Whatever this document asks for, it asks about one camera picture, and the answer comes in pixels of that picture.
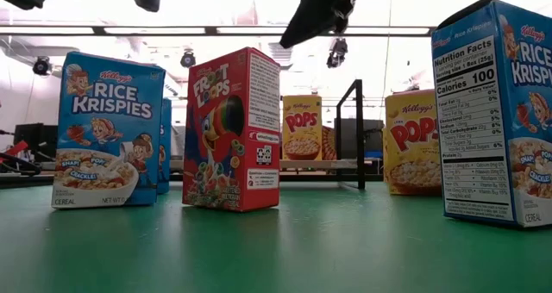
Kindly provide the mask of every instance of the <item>green table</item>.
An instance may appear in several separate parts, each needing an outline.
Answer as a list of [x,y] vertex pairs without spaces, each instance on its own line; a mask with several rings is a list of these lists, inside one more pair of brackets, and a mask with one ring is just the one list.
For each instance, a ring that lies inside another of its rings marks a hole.
[[282,184],[278,208],[54,211],[0,190],[2,292],[551,292],[552,230],[442,216],[436,197]]

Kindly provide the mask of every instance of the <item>cartoon toucan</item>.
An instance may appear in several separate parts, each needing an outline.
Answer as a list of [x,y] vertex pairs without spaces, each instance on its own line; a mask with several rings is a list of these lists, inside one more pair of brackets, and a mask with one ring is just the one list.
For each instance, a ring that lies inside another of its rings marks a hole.
[[238,96],[230,96],[220,102],[201,121],[202,141],[214,151],[216,140],[227,133],[242,134],[245,113],[242,100]]

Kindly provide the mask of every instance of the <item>rice krispies box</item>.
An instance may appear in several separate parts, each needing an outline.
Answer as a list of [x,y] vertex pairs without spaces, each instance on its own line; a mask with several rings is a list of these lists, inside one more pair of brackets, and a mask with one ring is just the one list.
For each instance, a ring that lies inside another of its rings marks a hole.
[[159,182],[157,183],[157,194],[165,194],[169,191],[169,178],[171,175],[171,107],[171,101],[164,98],[161,108]]
[[399,195],[440,195],[441,163],[433,90],[386,98],[384,180]]
[[244,48],[190,68],[183,203],[279,203],[279,66]]
[[445,215],[552,223],[552,20],[481,0],[433,34]]
[[54,208],[155,203],[164,79],[154,65],[67,54]]

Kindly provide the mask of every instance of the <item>ceiling light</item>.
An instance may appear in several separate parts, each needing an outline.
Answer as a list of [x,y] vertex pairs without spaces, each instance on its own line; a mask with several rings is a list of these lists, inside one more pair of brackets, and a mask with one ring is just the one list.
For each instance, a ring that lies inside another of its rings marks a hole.
[[0,34],[94,34],[89,27],[0,26]]
[[217,27],[219,34],[274,34],[281,35],[285,27]]
[[345,34],[430,34],[426,27],[349,27]]
[[203,27],[105,27],[107,34],[204,34]]

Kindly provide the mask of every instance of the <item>cartoon elf character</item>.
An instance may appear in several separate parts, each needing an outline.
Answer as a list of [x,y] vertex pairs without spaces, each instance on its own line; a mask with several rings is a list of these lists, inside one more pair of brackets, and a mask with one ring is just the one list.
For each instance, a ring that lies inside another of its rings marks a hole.
[[89,147],[92,144],[98,145],[98,151],[105,152],[107,151],[107,143],[114,142],[122,138],[122,134],[115,130],[113,122],[99,117],[92,117],[92,134],[94,135],[95,140],[81,140],[77,141],[83,146]]
[[[546,99],[544,99],[543,95],[535,92],[529,93],[529,99],[531,102],[531,105],[533,106],[533,110],[535,111],[535,117],[538,120],[538,122],[541,124],[541,128],[543,130],[547,130],[549,127],[549,123],[551,121],[550,117],[550,109],[549,105],[546,102]],[[535,125],[530,125],[530,131],[536,132]]]
[[162,182],[167,181],[165,173],[163,173],[163,162],[166,159],[165,146],[159,145],[159,180]]
[[144,184],[151,186],[152,181],[147,174],[146,160],[154,155],[152,136],[150,134],[139,134],[132,140],[132,146],[132,152],[129,154],[129,163],[132,164],[140,174],[138,186],[143,186]]
[[67,94],[76,94],[79,97],[86,96],[92,86],[88,85],[88,72],[76,71],[67,79]]
[[227,133],[242,134],[245,114],[242,99],[230,96],[221,101],[201,120],[202,141],[207,149],[215,151],[216,141]]
[[519,45],[516,43],[514,28],[510,24],[508,24],[508,20],[506,20],[505,16],[501,15],[499,17],[499,20],[500,20],[500,26],[502,26],[502,30],[504,32],[503,39],[504,39],[506,57],[508,57],[509,59],[517,59]]

